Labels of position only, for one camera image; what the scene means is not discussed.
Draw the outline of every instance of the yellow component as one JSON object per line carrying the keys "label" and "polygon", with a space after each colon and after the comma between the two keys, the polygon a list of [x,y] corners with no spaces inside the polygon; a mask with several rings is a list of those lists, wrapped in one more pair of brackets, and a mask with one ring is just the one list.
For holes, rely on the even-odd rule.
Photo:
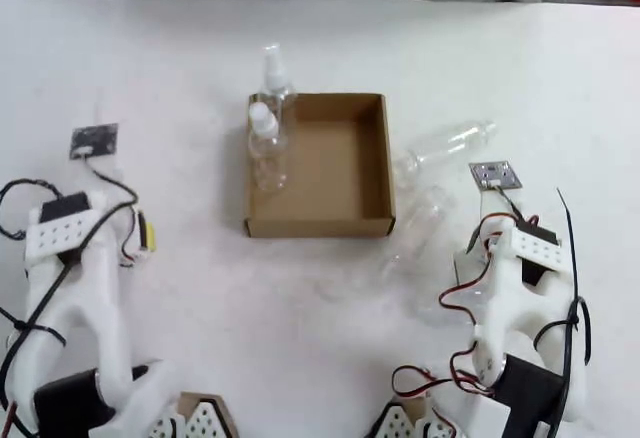
{"label": "yellow component", "polygon": [[146,223],[147,232],[147,250],[153,252],[156,251],[156,232],[153,229],[153,225],[150,221]]}

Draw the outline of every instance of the plastic bottle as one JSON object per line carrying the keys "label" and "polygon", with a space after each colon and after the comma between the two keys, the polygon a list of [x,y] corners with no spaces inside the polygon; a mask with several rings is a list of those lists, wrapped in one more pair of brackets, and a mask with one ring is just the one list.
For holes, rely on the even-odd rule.
{"label": "plastic bottle", "polygon": [[398,205],[396,227],[382,254],[379,273],[383,278],[424,272],[427,245],[451,214],[455,200],[446,190],[433,185],[403,196]]}
{"label": "plastic bottle", "polygon": [[280,45],[275,43],[264,51],[264,82],[258,99],[269,107],[283,131],[291,135],[296,122],[295,101],[298,95],[284,66]]}
{"label": "plastic bottle", "polygon": [[287,137],[265,103],[253,103],[249,119],[249,153],[256,184],[263,191],[280,190],[287,182]]}
{"label": "plastic bottle", "polygon": [[393,174],[398,189],[412,188],[420,174],[435,165],[468,156],[483,147],[495,132],[492,121],[467,121],[422,136],[393,160]]}

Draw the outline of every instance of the bottle cap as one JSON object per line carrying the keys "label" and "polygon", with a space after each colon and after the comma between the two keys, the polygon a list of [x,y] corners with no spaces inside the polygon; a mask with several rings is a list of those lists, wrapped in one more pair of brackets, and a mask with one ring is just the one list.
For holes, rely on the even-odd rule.
{"label": "bottle cap", "polygon": [[269,90],[284,88],[289,84],[287,69],[282,61],[280,44],[274,43],[265,49],[264,84]]}
{"label": "bottle cap", "polygon": [[249,120],[251,120],[251,129],[260,138],[271,139],[278,136],[278,120],[269,107],[261,101],[249,107]]}

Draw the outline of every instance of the black cable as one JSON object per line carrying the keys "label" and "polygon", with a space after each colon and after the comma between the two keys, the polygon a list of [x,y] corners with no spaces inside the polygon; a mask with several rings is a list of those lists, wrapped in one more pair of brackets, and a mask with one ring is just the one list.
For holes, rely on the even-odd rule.
{"label": "black cable", "polygon": [[[60,193],[60,191],[54,185],[49,183],[48,181],[45,181],[45,180],[32,180],[30,178],[20,178],[20,179],[17,179],[17,180],[10,181],[6,185],[4,185],[2,190],[0,190],[0,205],[2,205],[2,200],[4,200],[4,197],[9,192],[9,190],[11,190],[11,188],[13,188],[14,186],[18,186],[18,185],[40,186],[41,188],[45,188],[45,189],[49,190],[51,193],[53,193],[55,195],[56,198],[58,198],[58,199],[62,198],[62,193]],[[2,227],[2,225],[0,225],[0,234],[3,235],[6,238],[9,238],[10,240],[13,240],[13,241],[22,241],[27,236],[27,232],[24,231],[24,230],[18,230],[15,233],[10,233],[7,230],[5,230]]]}
{"label": "black cable", "polygon": [[560,195],[560,200],[562,200],[562,205],[564,206],[566,215],[567,215],[567,226],[569,228],[569,241],[571,244],[571,261],[573,265],[573,300],[571,301],[571,305],[569,306],[569,311],[567,313],[567,319],[564,320],[565,332],[564,332],[564,360],[563,360],[563,370],[562,370],[562,392],[560,395],[560,402],[558,404],[558,408],[551,420],[549,433],[547,438],[555,438],[558,434],[558,429],[560,428],[560,422],[562,421],[562,416],[564,415],[564,409],[567,404],[567,397],[569,396],[569,385],[571,383],[571,359],[573,352],[573,330],[578,323],[578,306],[581,306],[582,313],[585,319],[585,365],[589,363],[591,359],[591,318],[589,316],[589,311],[587,308],[587,304],[584,299],[579,295],[578,292],[578,266],[576,264],[576,248],[575,248],[575,240],[573,236],[573,225],[571,223],[571,213],[569,212],[569,207],[567,203],[564,201],[564,197],[562,193],[558,189],[558,195]]}
{"label": "black cable", "polygon": [[513,200],[511,198],[509,198],[509,196],[504,192],[504,190],[502,189],[501,186],[498,185],[494,185],[493,189],[496,190],[498,193],[500,193],[500,195],[507,200],[507,202],[509,203],[509,206],[511,206],[511,210],[513,211],[513,214],[516,215],[516,217],[518,218],[519,221],[525,221],[524,219],[524,215],[522,214],[522,212],[518,209],[518,207],[516,206],[516,204],[513,202]]}
{"label": "black cable", "polygon": [[[31,316],[27,320],[27,323],[26,323],[27,328],[25,328],[25,330],[22,333],[20,333],[20,335],[18,336],[17,340],[13,343],[13,345],[11,345],[11,348],[9,348],[9,351],[7,352],[7,355],[5,356],[5,358],[4,358],[3,362],[2,362],[2,365],[0,366],[0,404],[2,404],[2,407],[5,410],[9,406],[9,400],[7,399],[7,392],[6,392],[6,389],[5,389],[5,385],[6,385],[6,381],[7,381],[7,375],[9,373],[9,369],[11,367],[11,363],[13,362],[16,354],[18,353],[18,350],[20,349],[20,347],[23,345],[23,343],[25,342],[25,340],[29,336],[29,333],[32,331],[32,329],[33,329],[32,327],[36,324],[36,321],[38,320],[38,318],[40,317],[40,315],[42,314],[42,312],[44,311],[46,306],[49,304],[49,302],[51,301],[51,298],[53,297],[54,293],[60,287],[60,285],[62,284],[64,279],[67,277],[67,275],[71,271],[71,269],[76,264],[80,263],[82,252],[87,248],[87,246],[89,245],[89,242],[95,236],[95,234],[98,232],[98,230],[102,227],[102,225],[104,225],[107,222],[107,220],[109,220],[109,218],[111,218],[118,211],[120,211],[120,210],[122,210],[124,208],[127,208],[127,207],[131,207],[131,206],[133,206],[133,205],[138,203],[138,195],[131,188],[129,188],[128,186],[126,186],[123,183],[120,183],[119,181],[114,180],[113,178],[110,178],[110,177],[108,177],[106,175],[103,175],[102,173],[94,170],[93,168],[91,168],[91,170],[100,179],[102,179],[102,180],[104,180],[104,181],[106,181],[108,183],[111,183],[111,184],[113,184],[115,186],[118,186],[119,188],[125,190],[127,193],[129,193],[131,195],[131,200],[123,201],[123,202],[118,203],[117,205],[113,206],[109,211],[107,211],[96,222],[96,224],[91,228],[91,230],[89,230],[89,233],[87,233],[87,236],[85,236],[84,240],[82,240],[82,242],[80,243],[80,246],[74,250],[72,258],[64,266],[64,268],[62,269],[62,271],[60,272],[60,274],[58,275],[56,280],[49,287],[49,289],[47,290],[47,293],[44,295],[42,300],[40,300],[40,303],[38,303],[38,306],[36,306],[35,310],[33,311]],[[18,430],[20,430],[20,432],[24,436],[26,436],[27,438],[35,438],[35,437],[38,436],[37,433],[36,434],[31,433],[27,429],[27,427],[24,425],[24,423],[22,423],[22,421],[18,418],[17,415],[15,416],[13,422],[14,422],[16,428],[18,428]]]}
{"label": "black cable", "polygon": [[[130,207],[130,209],[131,209],[131,228],[129,228],[129,233],[127,234],[125,239],[122,241],[122,245],[120,246],[120,251],[122,252],[122,256],[124,256],[127,260],[136,261],[135,258],[129,255],[129,253],[127,253],[127,251],[124,249],[125,246],[127,246],[127,243],[129,243],[129,240],[131,239],[131,236],[133,235],[133,232],[136,229],[136,210],[133,209],[133,206]],[[121,265],[121,266],[130,268],[133,265]]]}
{"label": "black cable", "polygon": [[[17,319],[15,316],[13,316],[11,313],[9,313],[7,310],[2,308],[1,306],[0,306],[0,315],[4,316],[7,320],[9,320],[13,324],[13,327],[16,330],[24,331],[27,329],[26,322]],[[57,339],[60,343],[62,343],[62,346],[67,346],[67,340],[64,339],[64,336],[62,336],[58,331],[54,330],[53,328],[49,328],[48,326],[33,325],[31,329],[51,333],[55,339]]]}
{"label": "black cable", "polygon": [[[129,188],[128,186],[126,186],[124,183],[121,183],[113,178],[111,178],[110,176],[104,175],[102,173],[100,173],[99,171],[97,171],[95,168],[93,168],[90,164],[89,161],[87,161],[87,159],[84,159],[84,163],[85,165],[87,165],[87,167],[89,168],[89,170],[91,170],[91,172],[96,175],[99,179],[101,179],[102,181],[106,181],[107,183],[110,183],[112,185],[117,186],[118,188],[126,191],[127,193],[129,193],[132,197],[135,198],[136,203],[138,202],[138,195],[136,194],[135,191],[133,191],[131,188]],[[120,251],[122,252],[122,255],[127,258],[129,261],[136,261],[132,256],[130,256],[124,249],[124,247],[127,245],[127,243],[129,242],[129,240],[131,239],[131,236],[133,235],[133,232],[135,230],[136,227],[136,212],[133,209],[133,206],[129,207],[131,209],[131,228],[129,229],[129,233],[127,234],[127,236],[125,237],[124,241],[122,242],[122,245],[120,246]]]}

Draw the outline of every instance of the white plastic part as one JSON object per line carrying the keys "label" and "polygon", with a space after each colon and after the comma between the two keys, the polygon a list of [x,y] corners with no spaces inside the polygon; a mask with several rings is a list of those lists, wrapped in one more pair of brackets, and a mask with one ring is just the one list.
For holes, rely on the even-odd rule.
{"label": "white plastic part", "polygon": [[89,430],[90,438],[149,436],[162,412],[179,398],[181,387],[173,366],[167,362],[157,361],[148,366],[147,372],[135,381],[124,406],[108,423]]}
{"label": "white plastic part", "polygon": [[401,405],[390,406],[375,438],[412,438],[413,423]]}
{"label": "white plastic part", "polygon": [[432,398],[427,399],[425,415],[427,421],[430,419],[429,411],[435,408],[456,426],[459,437],[489,438],[503,435],[511,412],[509,407],[485,396],[464,393],[455,386],[439,386],[430,393]]}
{"label": "white plastic part", "polygon": [[466,438],[466,435],[463,433],[460,426],[458,426],[458,424],[455,421],[453,421],[453,419],[451,419],[448,416],[445,416],[443,412],[440,410],[438,411],[438,413],[440,413],[440,416],[444,417],[449,423],[451,423],[451,425],[453,425],[453,428],[444,420],[440,419],[440,417],[438,417],[438,415],[435,412],[433,400],[427,399],[425,416],[416,422],[416,432],[414,435],[416,438],[450,438],[454,435],[454,432],[455,432],[456,438]]}
{"label": "white plastic part", "polygon": [[86,210],[46,223],[30,225],[25,249],[27,266],[47,256],[77,248],[99,219],[98,211]]}
{"label": "white plastic part", "polygon": [[289,75],[282,60],[280,44],[274,43],[265,47],[264,85],[268,90],[275,91],[289,84]]}
{"label": "white plastic part", "polygon": [[[92,226],[90,223],[95,223],[95,217],[102,216],[106,209],[106,197],[102,193],[91,193],[89,201],[92,206],[90,212],[71,215],[59,223],[56,223],[58,220],[46,223],[44,228],[37,224],[40,210],[30,213],[31,223],[27,230],[29,291],[26,316],[33,313],[63,268],[56,254],[66,248],[60,248],[58,243],[53,242],[40,247],[40,240],[45,236],[49,240],[52,240],[51,236],[64,237],[66,235],[60,233],[70,230],[72,224],[76,234],[80,231],[82,236],[86,236],[86,226]],[[53,227],[61,228],[54,232]],[[84,324],[91,329],[98,343],[99,392],[105,404],[120,411],[131,397],[134,386],[129,336],[119,306],[118,249],[119,242],[110,222],[107,222],[99,228],[82,253],[81,266],[72,269],[57,289],[40,315],[38,324],[57,330],[63,337],[69,336],[70,330],[77,324]],[[21,419],[30,429],[37,428],[33,395],[48,382],[48,376],[58,361],[62,348],[62,344],[50,333],[35,331],[29,334],[14,360],[8,393],[18,404]],[[141,384],[151,376],[154,375],[145,376]],[[156,394],[156,399],[161,399],[159,390],[165,389],[163,386],[154,385],[150,394]],[[149,421],[148,428],[155,419],[157,415]]]}
{"label": "white plastic part", "polygon": [[224,431],[221,417],[211,403],[200,403],[189,418],[186,438],[229,438]]}
{"label": "white plastic part", "polygon": [[187,422],[175,409],[169,408],[156,422],[149,438],[182,438]]}
{"label": "white plastic part", "polygon": [[258,101],[249,107],[251,129],[260,138],[270,140],[278,136],[279,126],[275,115],[269,107]]}
{"label": "white plastic part", "polygon": [[511,247],[522,259],[559,273],[571,273],[571,254],[565,248],[523,233],[517,228],[511,230]]}
{"label": "white plastic part", "polygon": [[[477,376],[486,385],[493,385],[499,378],[505,363],[506,336],[511,331],[520,331],[533,340],[542,327],[553,321],[564,320],[573,300],[573,283],[569,266],[569,251],[542,242],[542,257],[535,258],[546,271],[537,286],[522,282],[522,259],[525,255],[534,258],[535,241],[525,237],[509,219],[502,221],[502,235],[491,247],[491,268],[485,278],[487,282],[487,307],[485,316],[475,328],[478,341],[473,353]],[[563,373],[564,326],[549,329],[538,344],[538,353],[545,367],[558,374]],[[586,401],[586,373],[584,363],[584,336],[574,333],[571,362],[571,383],[564,419],[573,421],[584,409]]]}

